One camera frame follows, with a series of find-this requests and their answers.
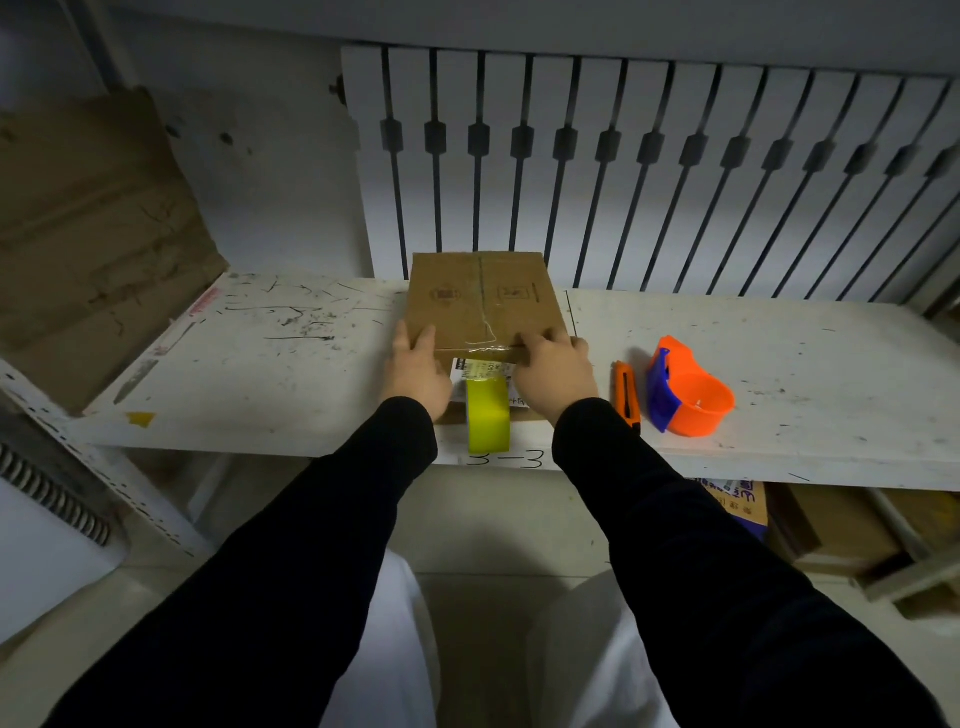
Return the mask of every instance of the person's right arm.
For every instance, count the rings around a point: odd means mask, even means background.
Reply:
[[[683,728],[943,726],[866,627],[683,479],[599,399],[586,342],[525,337],[516,385],[610,541],[613,572]]]

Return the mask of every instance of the person's left arm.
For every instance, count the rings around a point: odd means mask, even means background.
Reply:
[[[437,456],[451,385],[432,339],[411,349],[401,324],[373,416],[140,621],[46,725],[319,725],[363,636],[396,506]]]

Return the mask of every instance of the hand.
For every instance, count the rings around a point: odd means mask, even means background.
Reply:
[[[550,329],[550,340],[538,333],[525,333],[522,338],[530,351],[530,365],[516,368],[516,390],[550,424],[556,426],[573,402],[600,396],[584,339],[571,342],[560,328]]]
[[[386,379],[383,396],[380,401],[390,397],[409,397],[416,400],[430,414],[434,422],[446,411],[453,393],[453,382],[433,358],[436,346],[437,328],[428,326],[417,339],[417,345],[410,346],[407,324],[396,324],[394,334],[394,355],[387,361]]]

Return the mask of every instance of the black sleeve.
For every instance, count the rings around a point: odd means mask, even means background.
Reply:
[[[610,541],[683,728],[946,725],[885,644],[680,477],[608,402],[569,407],[553,457]]]
[[[385,401],[94,665],[48,726],[320,724],[360,645],[396,505],[437,457]]]

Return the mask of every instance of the blue tape dispenser part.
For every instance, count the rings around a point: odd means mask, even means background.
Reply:
[[[681,404],[680,398],[670,390],[670,371],[666,366],[669,353],[669,349],[658,349],[653,364],[647,370],[647,409],[650,422],[660,432],[666,432]]]

